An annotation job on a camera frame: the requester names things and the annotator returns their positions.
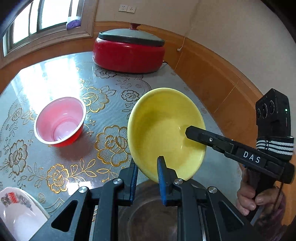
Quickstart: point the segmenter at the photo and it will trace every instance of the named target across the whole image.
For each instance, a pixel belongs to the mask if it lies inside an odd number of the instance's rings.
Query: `beige wall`
[[[135,14],[118,12],[120,4],[137,7]],[[262,93],[275,88],[286,94],[296,135],[296,43],[260,0],[100,0],[96,21],[189,33],[190,39],[237,67]]]

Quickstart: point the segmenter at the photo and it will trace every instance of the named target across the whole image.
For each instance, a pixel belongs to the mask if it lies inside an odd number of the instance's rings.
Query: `camera lens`
[[[260,116],[261,116],[260,109],[257,109],[257,111],[256,111],[256,116],[257,116],[257,119],[259,119],[259,118],[260,118]]]
[[[272,100],[269,102],[269,112],[271,114],[274,112],[274,102]]]
[[[262,117],[263,118],[266,118],[267,117],[267,105],[266,104],[264,104],[262,106]]]

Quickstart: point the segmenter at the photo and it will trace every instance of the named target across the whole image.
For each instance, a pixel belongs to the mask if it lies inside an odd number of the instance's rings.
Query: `pot lid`
[[[165,44],[165,41],[161,38],[153,34],[138,30],[137,27],[139,25],[140,24],[132,23],[131,28],[119,28],[100,32],[99,38],[114,42],[148,45],[155,47],[160,47]]]

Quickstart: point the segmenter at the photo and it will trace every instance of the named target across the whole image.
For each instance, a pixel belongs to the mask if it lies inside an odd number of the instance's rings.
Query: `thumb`
[[[276,197],[279,193],[279,189],[277,187],[273,187],[263,192],[259,193],[255,199],[257,205],[266,205],[273,204],[276,201]]]

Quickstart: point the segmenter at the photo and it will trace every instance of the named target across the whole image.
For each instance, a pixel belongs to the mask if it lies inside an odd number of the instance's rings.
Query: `purple package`
[[[72,29],[80,26],[81,26],[81,20],[78,20],[78,19],[68,22],[66,24],[67,29]]]

